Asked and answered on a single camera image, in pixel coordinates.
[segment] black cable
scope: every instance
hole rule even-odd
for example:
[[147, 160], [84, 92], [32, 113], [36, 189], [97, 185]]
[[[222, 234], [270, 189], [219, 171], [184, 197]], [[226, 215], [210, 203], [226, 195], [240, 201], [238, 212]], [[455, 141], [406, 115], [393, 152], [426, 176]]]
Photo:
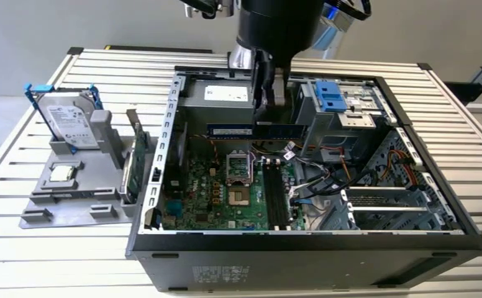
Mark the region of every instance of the black cable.
[[319, 219], [320, 216], [323, 216], [327, 211], [330, 211], [328, 209], [326, 210], [326, 212], [320, 213], [319, 215], [316, 215], [316, 217], [314, 218], [314, 220], [311, 221], [311, 223], [308, 224], [308, 229], [311, 229], [312, 227], [312, 224], [315, 223], [315, 221]]
[[363, 171], [359, 175], [356, 175], [354, 177], [354, 179], [351, 179], [348, 182], [342, 184], [338, 188], [334, 188], [330, 191], [324, 191], [324, 192], [314, 192], [312, 194], [310, 194], [306, 197], [292, 199], [292, 202], [298, 201], [298, 200], [303, 200], [303, 199], [310, 199], [310, 198], [312, 198], [315, 196], [331, 196], [334, 194], [338, 194], [342, 189], [344, 189], [350, 185], [354, 185], [369, 174], [373, 176], [373, 184], [375, 185], [377, 181], [378, 181], [378, 174], [377, 174], [377, 171], [374, 169], [369, 169], [367, 171]]
[[310, 206], [314, 206], [314, 208], [319, 211], [327, 211], [326, 209], [316, 207], [315, 204], [302, 203], [302, 205], [310, 205]]

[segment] expansion slot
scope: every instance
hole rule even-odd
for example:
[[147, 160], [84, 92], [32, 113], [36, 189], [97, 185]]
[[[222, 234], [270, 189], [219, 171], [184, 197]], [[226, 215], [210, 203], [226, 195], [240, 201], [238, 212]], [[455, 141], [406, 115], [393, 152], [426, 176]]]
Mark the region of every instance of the expansion slot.
[[288, 211], [284, 200], [280, 160], [266, 160], [263, 165], [264, 199], [267, 201], [268, 226], [284, 230], [288, 226]]

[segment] slatted metal surface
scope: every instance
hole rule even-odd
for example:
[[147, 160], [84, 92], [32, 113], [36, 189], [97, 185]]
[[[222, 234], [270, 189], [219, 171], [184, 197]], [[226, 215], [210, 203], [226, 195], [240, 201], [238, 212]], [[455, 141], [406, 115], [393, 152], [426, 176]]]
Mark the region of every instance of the slatted metal surface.
[[[173, 65], [226, 66], [224, 55], [85, 50], [67, 56], [49, 83], [95, 83], [112, 125], [131, 135], [125, 110], [137, 109], [145, 130], [157, 135]], [[415, 64], [298, 59], [294, 71], [385, 77], [414, 122], [433, 158], [482, 231], [482, 128], [438, 78]], [[26, 206], [49, 156], [49, 131], [26, 111], [0, 149], [0, 297], [152, 297], [157, 294], [137, 261], [125, 260], [129, 224], [21, 230]], [[482, 257], [406, 290], [251, 292], [214, 296], [482, 297]]]

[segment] green circuit board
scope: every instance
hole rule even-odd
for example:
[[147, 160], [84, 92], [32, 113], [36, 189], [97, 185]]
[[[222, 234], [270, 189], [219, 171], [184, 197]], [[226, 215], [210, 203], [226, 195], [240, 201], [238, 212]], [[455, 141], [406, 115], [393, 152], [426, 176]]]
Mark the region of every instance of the green circuit board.
[[[250, 187], [227, 186], [226, 160], [220, 160], [216, 166], [208, 160], [191, 159], [181, 212], [179, 216], [164, 217], [163, 227], [167, 230], [268, 230], [260, 167], [260, 163], [254, 163], [254, 181]], [[286, 187], [294, 184], [291, 165], [282, 167], [282, 175], [287, 192]], [[300, 210], [291, 229], [304, 229]]]

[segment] wire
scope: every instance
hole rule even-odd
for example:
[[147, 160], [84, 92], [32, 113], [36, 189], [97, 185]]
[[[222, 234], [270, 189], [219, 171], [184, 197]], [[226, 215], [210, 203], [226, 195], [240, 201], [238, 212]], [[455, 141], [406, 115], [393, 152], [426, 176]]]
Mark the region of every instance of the wire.
[[210, 142], [210, 144], [214, 146], [214, 155], [215, 155], [215, 163], [219, 164], [219, 152], [218, 152], [218, 146], [215, 146], [215, 142], [210, 140], [206, 135], [193, 135], [197, 138], [204, 138]]
[[316, 215], [316, 217], [311, 220], [311, 223], [308, 224], [308, 229], [312, 230], [312, 224], [315, 223], [315, 221], [320, 218], [320, 216], [323, 216], [327, 212], [330, 211], [330, 209], [326, 209], [326, 211], [323, 213], [320, 213], [319, 215]]
[[347, 181], [344, 184], [339, 185], [339, 187], [331, 189], [330, 191], [315, 191], [308, 196], [292, 199], [291, 201], [295, 202], [298, 200], [310, 199], [315, 196], [332, 196], [334, 194], [338, 194], [342, 189], [344, 189], [350, 185], [354, 185], [366, 175], [373, 176], [373, 185], [377, 185], [377, 181], [378, 181], [377, 171], [374, 169], [367, 169], [363, 172], [361, 172], [361, 174], [356, 175], [350, 181]]
[[[401, 151], [401, 150], [390, 150], [389, 154], [387, 154], [387, 167], [385, 168], [383, 174], [381, 175], [381, 179], [385, 179], [385, 177], [389, 174], [389, 170], [391, 168], [391, 155], [397, 154], [399, 159], [401, 158], [409, 158], [409, 155], [406, 152]], [[409, 176], [409, 181], [413, 185], [418, 184], [418, 179], [415, 178], [415, 175], [411, 171], [411, 168], [409, 165], [402, 164], [403, 167], [403, 171], [406, 172], [407, 176]]]
[[[299, 144], [294, 144], [298, 148], [303, 148], [302, 145]], [[343, 155], [343, 148], [342, 147], [327, 147], [327, 146], [320, 146], [322, 149], [326, 149], [326, 150], [338, 150], [339, 153], [340, 153], [340, 163], [342, 163], [342, 169], [346, 173], [346, 176], [348, 177], [348, 180], [351, 180], [351, 175], [350, 175], [350, 171], [348, 171], [348, 167], [346, 166], [346, 160], [343, 159], [344, 158], [344, 155]]]
[[323, 209], [323, 208], [320, 208], [320, 207], [318, 207], [312, 202], [310, 202], [310, 203], [300, 203], [302, 205], [310, 205], [311, 207], [314, 207], [316, 210], [319, 210], [319, 211], [326, 211], [326, 209]]

